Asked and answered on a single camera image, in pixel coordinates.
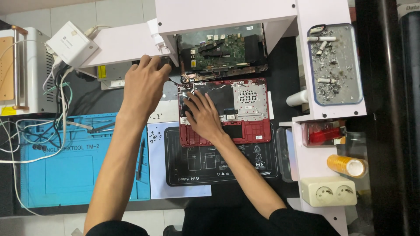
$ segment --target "left hand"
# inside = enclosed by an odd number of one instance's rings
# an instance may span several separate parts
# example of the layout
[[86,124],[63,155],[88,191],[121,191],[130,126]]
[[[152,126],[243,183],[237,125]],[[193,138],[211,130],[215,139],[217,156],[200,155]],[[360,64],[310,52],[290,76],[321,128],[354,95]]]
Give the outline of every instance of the left hand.
[[125,76],[124,100],[119,114],[126,117],[145,116],[146,120],[158,106],[163,84],[172,68],[165,64],[158,69],[160,57],[142,56],[139,65],[132,65]]

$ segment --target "black desk surface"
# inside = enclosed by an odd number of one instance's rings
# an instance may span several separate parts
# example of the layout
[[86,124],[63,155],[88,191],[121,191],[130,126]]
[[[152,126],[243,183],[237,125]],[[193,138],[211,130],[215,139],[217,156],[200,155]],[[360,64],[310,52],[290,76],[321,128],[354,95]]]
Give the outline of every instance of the black desk surface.
[[[271,91],[274,111],[274,130],[278,123],[291,121],[294,116],[301,115],[301,107],[289,107],[286,98],[300,91],[299,70],[297,62],[297,50],[295,37],[282,38],[268,57],[269,70],[258,75],[248,75],[247,78],[264,77],[267,79],[267,88]],[[172,71],[171,79],[179,82],[179,68]],[[73,89],[73,103],[70,105],[70,115],[90,115],[99,113],[118,112],[123,100],[123,90],[102,91],[98,81],[86,82],[77,78],[74,74],[68,77]],[[166,98],[162,100],[176,99],[176,87],[166,83],[164,92]],[[1,140],[6,140],[4,131],[0,131]],[[8,154],[0,153],[0,159],[10,160]],[[13,169],[9,164],[0,164],[0,217],[31,215],[21,208],[14,193]],[[299,197],[297,183],[286,183],[281,177],[269,180],[268,183],[286,201],[286,198]],[[212,186],[211,197],[157,199],[149,201],[129,202],[127,211],[135,210],[166,210],[183,209],[188,206],[197,207],[224,207],[240,205],[246,196],[239,184],[216,184]],[[86,213],[88,205],[40,207],[32,208],[41,215]]]

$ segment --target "black repair mat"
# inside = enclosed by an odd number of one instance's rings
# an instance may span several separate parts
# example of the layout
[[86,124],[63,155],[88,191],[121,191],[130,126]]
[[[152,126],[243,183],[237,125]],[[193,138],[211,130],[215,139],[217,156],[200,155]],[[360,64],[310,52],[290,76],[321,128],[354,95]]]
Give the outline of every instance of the black repair mat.
[[[269,143],[240,144],[237,147],[264,178],[276,178],[278,161],[276,136]],[[169,186],[219,184],[236,181],[226,161],[214,146],[182,147],[179,127],[167,128],[165,137],[166,183]]]

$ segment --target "power outlet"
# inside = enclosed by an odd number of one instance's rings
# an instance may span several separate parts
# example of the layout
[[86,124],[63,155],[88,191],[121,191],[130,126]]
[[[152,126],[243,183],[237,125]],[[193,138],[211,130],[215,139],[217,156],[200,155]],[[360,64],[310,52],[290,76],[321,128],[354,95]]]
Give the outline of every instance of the power outlet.
[[303,178],[300,186],[302,198],[313,207],[357,204],[354,182],[342,176]]

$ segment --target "sticker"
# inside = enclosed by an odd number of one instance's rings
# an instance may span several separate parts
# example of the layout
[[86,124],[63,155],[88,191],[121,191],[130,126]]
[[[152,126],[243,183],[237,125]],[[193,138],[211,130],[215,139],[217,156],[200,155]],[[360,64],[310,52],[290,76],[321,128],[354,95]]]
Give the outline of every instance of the sticker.
[[98,79],[106,78],[106,67],[98,66]]
[[16,115],[16,110],[12,107],[5,107],[1,109],[1,116],[5,115]]
[[111,81],[111,88],[113,87],[121,87],[126,85],[126,81],[125,80],[115,80],[115,81]]

